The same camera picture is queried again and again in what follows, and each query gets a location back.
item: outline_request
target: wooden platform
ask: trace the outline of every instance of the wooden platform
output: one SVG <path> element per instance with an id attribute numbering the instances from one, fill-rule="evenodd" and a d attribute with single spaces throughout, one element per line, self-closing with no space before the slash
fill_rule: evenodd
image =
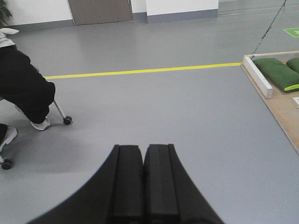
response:
<path id="1" fill-rule="evenodd" d="M 287 93 L 278 89 L 263 75 L 261 76 L 260 71 L 251 60 L 252 56 L 244 56 L 242 67 L 290 142 L 299 152 L 299 109 L 293 102 L 293 97 L 299 97 L 299 91 Z M 259 54 L 254 55 L 253 59 L 267 57 L 286 62 L 294 57 L 299 57 L 299 51 Z"/>

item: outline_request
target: sneaker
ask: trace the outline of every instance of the sneaker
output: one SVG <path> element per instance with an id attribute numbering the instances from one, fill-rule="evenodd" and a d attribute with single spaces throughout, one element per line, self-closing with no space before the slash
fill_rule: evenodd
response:
<path id="1" fill-rule="evenodd" d="M 24 114 L 24 112 L 17 105 L 14 105 L 14 107 L 18 110 L 18 112 L 20 112 L 21 114 Z"/>
<path id="2" fill-rule="evenodd" d="M 15 127 L 8 126 L 5 137 L 0 145 L 0 152 L 3 146 L 11 143 L 15 139 L 15 137 L 17 137 L 17 135 L 18 135 L 18 130 Z"/>
<path id="3" fill-rule="evenodd" d="M 35 124 L 32 121 L 30 123 L 36 130 L 39 130 L 39 131 L 47 130 L 51 125 L 51 123 L 47 117 L 41 124 Z"/>

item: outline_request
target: brown door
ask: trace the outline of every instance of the brown door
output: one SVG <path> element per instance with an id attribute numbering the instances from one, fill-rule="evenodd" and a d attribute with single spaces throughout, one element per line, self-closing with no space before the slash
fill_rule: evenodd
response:
<path id="1" fill-rule="evenodd" d="M 69 0 L 76 25 L 132 20 L 130 0 Z"/>

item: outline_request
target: gray baseboard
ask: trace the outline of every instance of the gray baseboard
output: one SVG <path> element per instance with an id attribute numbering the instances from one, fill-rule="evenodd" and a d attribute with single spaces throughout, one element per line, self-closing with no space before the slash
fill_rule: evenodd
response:
<path id="1" fill-rule="evenodd" d="M 44 30 L 44 29 L 55 29 L 55 28 L 64 28 L 64 27 L 73 27 L 73 26 L 75 26 L 73 20 L 62 20 L 62 21 L 53 21 L 53 22 L 40 22 L 40 23 L 33 23 L 33 24 L 14 25 L 8 27 L 20 31 L 37 31 L 37 30 Z"/>
<path id="2" fill-rule="evenodd" d="M 147 13 L 133 13 L 133 20 L 134 21 L 144 21 L 148 19 Z"/>
<path id="3" fill-rule="evenodd" d="M 157 23 L 157 22 L 172 22 L 172 21 L 182 21 L 182 20 L 213 18 L 213 17 L 217 17 L 217 15 L 218 15 L 218 9 L 210 9 L 210 10 L 202 10 L 202 11 L 195 11 L 195 12 L 150 15 L 147 17 L 147 19 L 148 19 L 148 23 Z"/>

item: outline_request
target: black pants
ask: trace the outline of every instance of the black pants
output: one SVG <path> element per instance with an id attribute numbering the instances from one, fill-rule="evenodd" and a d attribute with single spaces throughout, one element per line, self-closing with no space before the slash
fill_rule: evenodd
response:
<path id="1" fill-rule="evenodd" d="M 47 82 L 15 46 L 0 48 L 0 96 L 17 105 L 33 123 L 40 124 L 54 101 L 55 85 Z"/>
<path id="2" fill-rule="evenodd" d="M 4 140 L 6 132 L 7 132 L 7 125 L 0 124 L 0 144 Z"/>

